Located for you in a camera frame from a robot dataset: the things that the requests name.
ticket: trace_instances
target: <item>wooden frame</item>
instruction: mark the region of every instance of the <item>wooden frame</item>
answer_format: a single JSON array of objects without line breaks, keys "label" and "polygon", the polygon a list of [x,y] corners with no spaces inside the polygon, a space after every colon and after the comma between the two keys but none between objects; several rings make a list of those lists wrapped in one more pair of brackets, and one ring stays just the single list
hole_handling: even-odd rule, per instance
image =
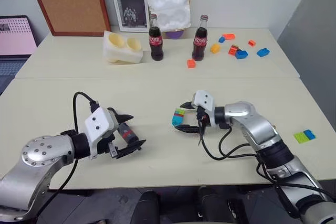
[{"label": "wooden frame", "polygon": [[48,12],[45,8],[45,5],[43,4],[42,0],[37,0],[42,13],[44,15],[44,18],[46,19],[46,22],[48,24],[48,27],[51,31],[51,34],[54,36],[103,36],[104,31],[103,30],[107,30],[107,31],[111,31],[111,26],[110,26],[110,22],[109,22],[109,18],[108,18],[108,14],[107,14],[107,10],[106,10],[106,6],[105,6],[105,2],[104,0],[99,0],[100,3],[100,8],[101,8],[101,12],[102,12],[102,17],[103,17],[103,21],[104,21],[104,28],[102,29],[102,31],[59,31],[57,29],[54,28],[50,17],[48,15]]}]

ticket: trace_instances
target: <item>orange block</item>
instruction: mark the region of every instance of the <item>orange block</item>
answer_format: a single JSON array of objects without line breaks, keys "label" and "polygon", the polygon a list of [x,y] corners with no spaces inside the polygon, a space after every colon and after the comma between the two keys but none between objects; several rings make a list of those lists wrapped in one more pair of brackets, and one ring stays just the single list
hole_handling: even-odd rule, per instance
[{"label": "orange block", "polygon": [[196,61],[193,59],[187,60],[188,68],[196,68]]},{"label": "orange block", "polygon": [[237,52],[237,50],[238,50],[238,47],[236,47],[236,46],[231,46],[230,47],[230,50],[229,50],[229,55],[233,55],[233,56],[236,56],[236,52]]},{"label": "orange block", "polygon": [[249,40],[248,44],[252,47],[254,47],[256,45],[256,42],[254,40]]},{"label": "orange block", "polygon": [[225,39],[235,39],[236,35],[235,34],[223,34],[223,37]]}]

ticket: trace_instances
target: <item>cola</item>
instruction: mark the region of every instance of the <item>cola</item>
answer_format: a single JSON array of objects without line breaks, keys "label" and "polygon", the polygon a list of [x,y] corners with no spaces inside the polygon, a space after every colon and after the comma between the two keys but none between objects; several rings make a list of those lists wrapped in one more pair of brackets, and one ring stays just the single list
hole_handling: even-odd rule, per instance
[{"label": "cola", "polygon": [[208,30],[206,29],[206,23],[208,21],[207,15],[201,16],[201,22],[198,26],[198,29],[194,38],[194,50],[192,53],[192,57],[196,61],[201,61],[204,58],[204,51],[206,47]]},{"label": "cola", "polygon": [[153,60],[163,59],[162,36],[158,26],[157,16],[152,13],[150,16],[151,27],[149,29],[149,45],[151,46],[151,55]]}]

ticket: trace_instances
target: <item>purple object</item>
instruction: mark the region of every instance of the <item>purple object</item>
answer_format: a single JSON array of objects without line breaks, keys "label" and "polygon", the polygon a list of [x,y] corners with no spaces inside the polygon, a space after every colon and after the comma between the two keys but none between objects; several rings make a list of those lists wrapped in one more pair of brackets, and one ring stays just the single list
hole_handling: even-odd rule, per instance
[{"label": "purple object", "polygon": [[184,32],[184,30],[166,31],[166,35],[169,39],[179,39],[182,36],[183,32]]}]

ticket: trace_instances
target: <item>table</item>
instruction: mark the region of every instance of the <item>table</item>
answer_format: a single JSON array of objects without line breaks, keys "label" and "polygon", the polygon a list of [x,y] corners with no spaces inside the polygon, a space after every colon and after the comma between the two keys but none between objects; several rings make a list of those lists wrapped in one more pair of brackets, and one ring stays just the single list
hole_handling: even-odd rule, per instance
[{"label": "table", "polygon": [[[78,170],[66,188],[113,188],[215,184],[254,184],[266,182],[255,172],[253,158],[214,161],[198,137],[176,131],[172,116],[177,106],[190,101],[199,89],[208,90],[217,105],[249,101],[277,127],[284,142],[306,165],[316,179],[336,178],[336,134],[314,99],[298,78],[236,78],[184,80],[169,79],[38,78],[14,79],[0,96],[0,177],[17,162],[21,148],[31,138],[57,135],[73,129],[71,101],[74,92],[87,92],[101,106],[134,115],[129,122],[136,134],[147,139],[142,151],[118,160],[109,154],[79,161]],[[78,101],[79,122],[89,115],[85,99]],[[193,114],[187,123],[196,123]],[[294,133],[311,129],[317,139],[298,144]],[[217,144],[225,131],[209,129],[205,141],[218,154]],[[121,146],[118,134],[116,145]],[[234,129],[225,150],[245,143]],[[242,152],[251,152],[247,147]],[[71,170],[61,169],[52,180],[58,188]]]},{"label": "table", "polygon": [[[210,52],[223,33],[235,33],[235,40],[227,40],[222,51]],[[183,39],[163,42],[164,59],[155,62],[150,56],[148,34],[123,33],[138,38],[144,49],[141,64],[111,65],[102,58],[101,37],[54,37],[49,34],[36,52],[22,67],[16,78],[168,78],[171,80],[203,78],[298,78],[299,74],[281,50],[268,29],[209,28],[205,59],[195,69],[187,69],[191,58],[195,28],[187,29]],[[253,39],[255,47],[248,45]],[[249,56],[237,60],[227,52],[232,44],[246,49]],[[256,52],[267,47],[271,53],[260,58]]]}]

